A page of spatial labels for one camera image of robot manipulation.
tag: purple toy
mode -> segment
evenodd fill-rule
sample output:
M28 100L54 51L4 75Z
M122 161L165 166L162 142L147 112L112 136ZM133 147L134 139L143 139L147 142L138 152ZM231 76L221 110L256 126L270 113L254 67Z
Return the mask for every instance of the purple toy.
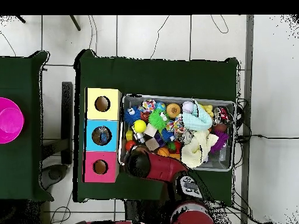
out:
M214 134L216 136L218 136L219 138L218 138L218 141L215 143L215 145L211 147L211 153L215 153L216 151L219 151L220 149L222 149L228 139L228 135L224 132L215 131Z

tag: green table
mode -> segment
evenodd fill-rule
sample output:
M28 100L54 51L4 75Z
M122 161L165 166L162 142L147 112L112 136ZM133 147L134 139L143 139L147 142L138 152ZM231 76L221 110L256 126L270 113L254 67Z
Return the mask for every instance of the green table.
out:
M98 58L82 50L76 60L74 196L78 201L93 199L159 200L163 183L120 173L113 184L83 183L84 89L111 88L122 93L230 100L237 93L236 59L217 61L165 61L127 58ZM195 171L211 197L231 205L232 170Z
M41 111L39 80L48 53L28 58L0 57L0 97L13 100L25 124L13 141L0 145L0 198L49 201L39 184L41 166Z

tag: plastic bin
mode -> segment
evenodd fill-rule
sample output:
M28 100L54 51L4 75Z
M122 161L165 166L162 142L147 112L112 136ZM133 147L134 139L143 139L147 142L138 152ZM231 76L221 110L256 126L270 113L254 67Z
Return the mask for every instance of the plastic bin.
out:
M217 172L227 172L233 167L233 157L234 157L234 145L235 145L235 122L237 119L236 104L233 101L221 101L221 100L203 100L203 99L192 99L192 98L179 98L179 97L165 97L165 96L150 96L150 95L124 95L122 98L122 106L124 109L130 108L132 106L138 106L143 101L153 99L156 102L164 102L166 105L170 103L182 104L185 101L196 100L202 105L212 105L214 107L223 106L226 107L229 113L233 117L233 121L227 128L227 134L229 139L227 141L226 147L222 148L220 151L214 154L209 153L208 162L203 163L195 170L212 170ZM126 150L121 145L121 140L126 138L126 131L128 130L128 124L124 121L120 124L120 152L119 152L119 162L123 165L123 157L126 154Z

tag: white tile floor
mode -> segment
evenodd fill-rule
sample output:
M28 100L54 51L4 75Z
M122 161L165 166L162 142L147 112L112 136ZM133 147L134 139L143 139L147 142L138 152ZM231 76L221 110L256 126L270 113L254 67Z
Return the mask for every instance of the white tile floor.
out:
M97 51L100 57L117 55L130 58L150 58L158 37L157 31L167 16L119 16L118 34L116 38L116 16L94 16L98 30L96 42L95 25L91 42L91 27L88 16L75 16L81 31L78 31L69 16L22 16L23 24L14 17L0 17L0 31L10 42L16 56L27 57L38 50L50 53L50 59L43 72L43 106L44 106L44 138L60 138L61 121L61 82L75 82L75 71L72 67L75 57L84 48ZM246 16L223 15L228 26L228 33L220 33L210 15L192 16L191 59L223 61L236 57L241 64L241 85L244 85ZM222 32L226 26L220 15L213 15ZM189 60L190 51L190 16L172 16L168 18L159 32L159 41L153 58L168 60ZM0 55L14 56L13 51L3 36L0 36ZM236 158L240 158L237 145ZM52 156L43 162L43 166L60 164L59 156ZM241 194L241 168L235 171L235 189ZM54 201L44 205L43 219L50 222L53 212L66 206L72 191L72 167L63 181L52 186ZM236 195L235 200L241 204ZM121 200L88 200L85 203L70 201L70 218L62 224L76 222L100 221L104 219L124 219L124 205ZM54 215L54 221L60 221L64 210ZM237 216L229 213L233 224L240 224Z

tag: pink bowl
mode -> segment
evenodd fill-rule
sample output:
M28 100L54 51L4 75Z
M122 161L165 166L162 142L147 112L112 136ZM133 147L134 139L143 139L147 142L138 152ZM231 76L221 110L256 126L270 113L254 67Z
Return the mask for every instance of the pink bowl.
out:
M16 103L0 97L0 144L12 142L20 134L24 116Z

